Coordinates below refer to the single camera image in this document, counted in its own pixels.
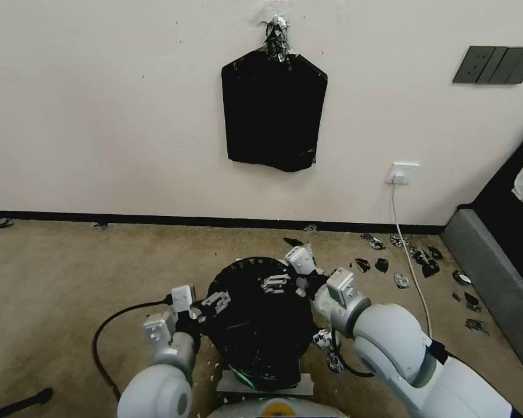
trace white wall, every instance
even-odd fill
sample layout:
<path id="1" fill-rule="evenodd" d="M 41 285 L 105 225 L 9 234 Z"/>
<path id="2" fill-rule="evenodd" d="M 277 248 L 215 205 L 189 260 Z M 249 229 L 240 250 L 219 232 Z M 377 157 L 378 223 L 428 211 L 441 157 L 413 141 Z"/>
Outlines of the white wall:
<path id="1" fill-rule="evenodd" d="M 451 84 L 469 45 L 523 45 L 523 0 L 296 0 L 291 45 L 329 76 L 318 162 L 233 163 L 220 70 L 262 42 L 254 10 L 0 0 L 0 210 L 390 223 L 406 160 L 400 222 L 440 225 L 523 138 L 523 84 Z"/>

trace plastic debris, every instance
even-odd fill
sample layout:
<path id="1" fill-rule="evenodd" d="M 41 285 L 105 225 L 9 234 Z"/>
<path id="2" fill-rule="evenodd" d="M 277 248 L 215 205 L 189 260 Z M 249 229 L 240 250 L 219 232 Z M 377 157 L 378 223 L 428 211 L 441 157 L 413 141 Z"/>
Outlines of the plastic debris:
<path id="1" fill-rule="evenodd" d="M 325 357 L 325 362 L 327 363 L 327 367 L 334 373 L 339 374 L 345 371 L 343 364 L 341 364 L 341 361 L 339 361 L 337 354 L 335 354 L 333 351 L 327 353 L 327 356 Z"/>
<path id="2" fill-rule="evenodd" d="M 466 307 L 475 312 L 482 312 L 479 301 L 472 294 L 465 292 Z"/>
<path id="3" fill-rule="evenodd" d="M 385 258 L 379 258 L 376 260 L 376 264 L 374 266 L 382 273 L 387 273 L 389 269 L 389 261 Z"/>
<path id="4" fill-rule="evenodd" d="M 4 219 L 0 224 L 0 229 L 6 229 L 13 226 L 13 221 L 11 219 Z"/>
<path id="5" fill-rule="evenodd" d="M 478 319 L 467 319 L 465 322 L 465 326 L 469 328 L 470 330 L 473 330 L 475 332 L 478 332 L 479 334 L 486 334 L 490 335 L 486 327 L 484 326 L 484 322 L 480 321 Z"/>
<path id="6" fill-rule="evenodd" d="M 368 241 L 368 245 L 372 247 L 374 250 L 384 250 L 385 245 L 383 242 L 381 242 L 377 238 L 372 238 L 370 241 Z"/>
<path id="7" fill-rule="evenodd" d="M 306 225 L 306 227 L 304 228 L 304 231 L 308 232 L 308 233 L 317 233 L 318 227 L 315 226 L 314 224 Z"/>
<path id="8" fill-rule="evenodd" d="M 354 262 L 356 263 L 359 270 L 363 273 L 366 273 L 368 270 L 370 270 L 370 263 L 368 260 L 365 260 L 364 258 L 356 258 Z"/>
<path id="9" fill-rule="evenodd" d="M 389 237 L 389 241 L 394 245 L 395 247 L 403 247 L 403 242 L 401 241 L 401 237 L 399 235 L 391 235 Z M 409 240 L 408 238 L 403 237 L 403 241 L 405 241 L 405 245 L 409 246 Z"/>
<path id="10" fill-rule="evenodd" d="M 469 284 L 471 284 L 471 279 L 469 279 L 468 276 L 464 275 L 459 270 L 455 270 L 452 273 L 452 276 L 457 283 L 462 284 L 463 286 L 468 286 Z"/>
<path id="11" fill-rule="evenodd" d="M 395 281 L 397 287 L 400 289 L 406 289 L 410 286 L 409 279 L 407 278 L 407 276 L 404 276 L 402 274 L 395 273 L 393 275 L 393 280 Z"/>
<path id="12" fill-rule="evenodd" d="M 434 274 L 440 271 L 440 266 L 438 265 L 436 260 L 430 257 L 430 255 L 426 251 L 420 248 L 417 248 L 414 251 L 413 258 L 417 262 L 417 264 L 420 264 L 422 266 L 422 274 L 426 278 L 433 276 Z"/>
<path id="13" fill-rule="evenodd" d="M 333 349 L 333 346 L 331 344 L 331 332 L 328 331 L 325 328 L 322 328 L 312 337 L 312 340 L 314 341 L 315 345 L 320 347 L 321 349 Z M 341 346 L 341 340 L 336 338 L 337 347 Z"/>
<path id="14" fill-rule="evenodd" d="M 97 222 L 95 225 L 93 225 L 93 229 L 96 230 L 105 230 L 109 227 L 109 224 L 106 222 Z"/>
<path id="15" fill-rule="evenodd" d="M 430 251 L 430 255 L 435 260 L 441 260 L 443 258 L 442 252 L 438 250 L 436 247 L 428 246 L 428 251 Z"/>
<path id="16" fill-rule="evenodd" d="M 302 247 L 304 243 L 296 238 L 283 238 L 283 240 L 291 247 Z"/>

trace baseboard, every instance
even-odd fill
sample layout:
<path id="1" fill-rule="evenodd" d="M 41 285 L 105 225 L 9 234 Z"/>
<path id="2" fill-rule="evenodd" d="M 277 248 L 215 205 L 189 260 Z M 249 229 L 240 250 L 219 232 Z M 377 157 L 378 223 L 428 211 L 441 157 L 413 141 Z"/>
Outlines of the baseboard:
<path id="1" fill-rule="evenodd" d="M 154 215 L 113 215 L 113 214 L 83 214 L 62 212 L 22 212 L 0 211 L 0 219 L 26 219 L 35 221 L 64 222 L 99 222 L 107 224 L 154 224 L 154 225 L 188 225 L 188 226 L 218 226 L 222 228 L 271 228 L 271 229 L 304 229 L 307 225 L 315 225 L 318 230 L 336 232 L 373 232 L 396 233 L 395 225 L 390 224 L 354 224 L 351 222 L 320 222 L 320 221 L 284 221 L 277 219 L 243 219 L 243 218 L 202 218 L 174 217 Z M 440 225 L 401 225 L 404 233 L 439 235 L 444 230 Z"/>

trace white power plug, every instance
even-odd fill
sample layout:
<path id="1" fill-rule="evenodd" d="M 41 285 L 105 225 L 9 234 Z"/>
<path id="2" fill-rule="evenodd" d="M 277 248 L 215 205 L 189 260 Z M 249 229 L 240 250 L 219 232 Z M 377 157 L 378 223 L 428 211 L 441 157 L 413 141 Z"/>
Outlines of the white power plug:
<path id="1" fill-rule="evenodd" d="M 414 172 L 419 167 L 419 163 L 393 163 L 385 182 L 390 184 L 409 184 L 414 176 Z"/>

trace beige carpet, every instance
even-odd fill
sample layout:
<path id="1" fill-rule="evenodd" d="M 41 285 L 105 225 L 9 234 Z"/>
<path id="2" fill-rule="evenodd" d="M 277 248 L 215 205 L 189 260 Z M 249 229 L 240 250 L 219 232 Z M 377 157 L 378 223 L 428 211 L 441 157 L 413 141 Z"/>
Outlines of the beige carpet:
<path id="1" fill-rule="evenodd" d="M 15 416 L 114 416 L 112 393 L 91 359 L 97 326 L 119 309 L 162 299 L 183 283 L 193 283 L 198 297 L 204 297 L 215 275 L 237 257 L 281 258 L 289 249 L 284 236 L 312 242 L 318 264 L 326 271 L 348 267 L 356 257 L 368 259 L 372 270 L 357 271 L 360 289 L 374 303 L 395 302 L 407 308 L 425 327 L 414 286 L 399 290 L 393 282 L 393 273 L 410 273 L 402 249 L 392 247 L 388 235 L 376 235 L 387 245 L 386 250 L 376 251 L 355 233 L 117 224 L 98 231 L 90 224 L 17 221 L 0 230 L 0 406 L 52 386 L 55 394 L 50 403 Z M 457 266 L 439 237 L 410 239 L 416 246 L 436 246 L 445 256 L 439 262 L 440 273 L 421 279 L 434 337 L 523 413 L 523 366 L 492 317 L 487 310 L 471 312 L 452 298 L 454 290 L 463 296 L 463 288 L 452 279 Z M 387 274 L 373 267 L 378 257 L 389 259 Z M 148 312 L 117 319 L 99 341 L 105 367 L 121 389 L 148 364 L 149 346 L 141 330 Z M 467 318 L 483 320 L 490 336 L 467 329 Z M 351 356 L 345 357 L 355 363 Z M 191 417 L 207 416 L 216 403 L 218 361 L 204 338 L 194 371 Z M 331 373 L 317 347 L 302 358 L 302 369 L 312 374 L 317 402 L 351 417 L 407 416 L 378 379 Z"/>

